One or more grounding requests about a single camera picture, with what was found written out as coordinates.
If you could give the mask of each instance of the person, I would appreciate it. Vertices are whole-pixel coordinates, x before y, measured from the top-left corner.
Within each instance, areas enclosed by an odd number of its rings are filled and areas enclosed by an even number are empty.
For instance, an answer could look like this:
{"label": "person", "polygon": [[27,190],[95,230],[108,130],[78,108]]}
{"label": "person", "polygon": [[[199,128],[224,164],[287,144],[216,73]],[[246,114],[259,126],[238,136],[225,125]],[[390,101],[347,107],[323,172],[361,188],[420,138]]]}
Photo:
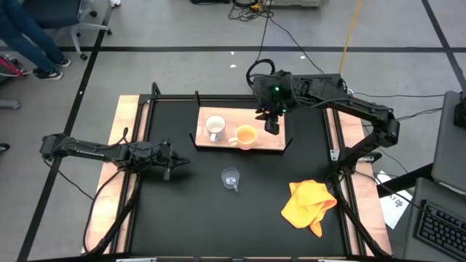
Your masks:
{"label": "person", "polygon": [[[32,45],[23,33],[40,49]],[[0,39],[37,66],[33,73],[39,79],[60,80],[63,73],[58,67],[66,68],[71,64],[71,60],[63,55],[17,0],[0,0]]]}

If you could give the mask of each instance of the office chair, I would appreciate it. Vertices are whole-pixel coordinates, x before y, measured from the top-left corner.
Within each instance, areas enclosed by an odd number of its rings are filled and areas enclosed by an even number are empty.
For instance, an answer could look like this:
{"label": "office chair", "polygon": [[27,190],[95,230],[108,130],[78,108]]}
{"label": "office chair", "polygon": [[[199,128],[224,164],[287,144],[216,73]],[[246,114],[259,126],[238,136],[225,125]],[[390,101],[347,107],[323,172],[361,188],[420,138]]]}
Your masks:
{"label": "office chair", "polygon": [[86,60],[87,56],[81,52],[79,46],[80,29],[105,30],[111,35],[111,30],[106,25],[82,22],[87,15],[97,16],[97,12],[90,8],[90,0],[25,0],[23,8],[41,28],[58,29],[56,37],[70,33],[74,47],[83,60]]}

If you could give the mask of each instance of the person's leg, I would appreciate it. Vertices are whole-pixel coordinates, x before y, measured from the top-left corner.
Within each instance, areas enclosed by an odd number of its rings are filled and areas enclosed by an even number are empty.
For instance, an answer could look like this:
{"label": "person's leg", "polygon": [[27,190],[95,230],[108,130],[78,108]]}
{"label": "person's leg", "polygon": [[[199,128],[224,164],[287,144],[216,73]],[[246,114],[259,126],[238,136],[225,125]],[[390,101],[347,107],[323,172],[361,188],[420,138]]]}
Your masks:
{"label": "person's leg", "polygon": [[55,42],[48,36],[36,21],[23,9],[17,0],[3,0],[5,12],[9,20],[28,36],[34,43],[41,47],[47,57],[54,63],[62,62],[65,57],[55,45]]}
{"label": "person's leg", "polygon": [[55,65],[41,50],[32,45],[19,30],[9,21],[9,18],[0,9],[0,39],[14,51],[36,64],[41,70],[53,72]]}

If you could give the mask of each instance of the yellow cloth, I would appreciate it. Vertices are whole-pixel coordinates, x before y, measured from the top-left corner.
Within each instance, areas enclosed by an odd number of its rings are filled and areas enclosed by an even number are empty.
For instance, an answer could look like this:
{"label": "yellow cloth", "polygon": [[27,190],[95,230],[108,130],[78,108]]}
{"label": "yellow cloth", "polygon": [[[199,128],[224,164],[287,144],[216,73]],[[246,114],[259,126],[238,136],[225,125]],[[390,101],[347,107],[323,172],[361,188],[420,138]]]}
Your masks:
{"label": "yellow cloth", "polygon": [[320,222],[328,209],[336,205],[336,199],[323,183],[306,180],[290,183],[291,198],[282,210],[282,216],[297,229],[306,226],[318,237],[322,236]]}

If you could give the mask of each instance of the keyboard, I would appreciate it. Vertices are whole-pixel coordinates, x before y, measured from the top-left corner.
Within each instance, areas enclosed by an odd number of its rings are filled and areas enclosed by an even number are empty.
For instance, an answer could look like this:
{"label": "keyboard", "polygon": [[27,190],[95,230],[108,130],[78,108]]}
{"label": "keyboard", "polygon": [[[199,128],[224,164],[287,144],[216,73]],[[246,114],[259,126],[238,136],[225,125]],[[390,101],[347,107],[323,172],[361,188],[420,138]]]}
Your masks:
{"label": "keyboard", "polygon": [[466,220],[453,212],[422,200],[414,237],[452,258],[466,261]]}

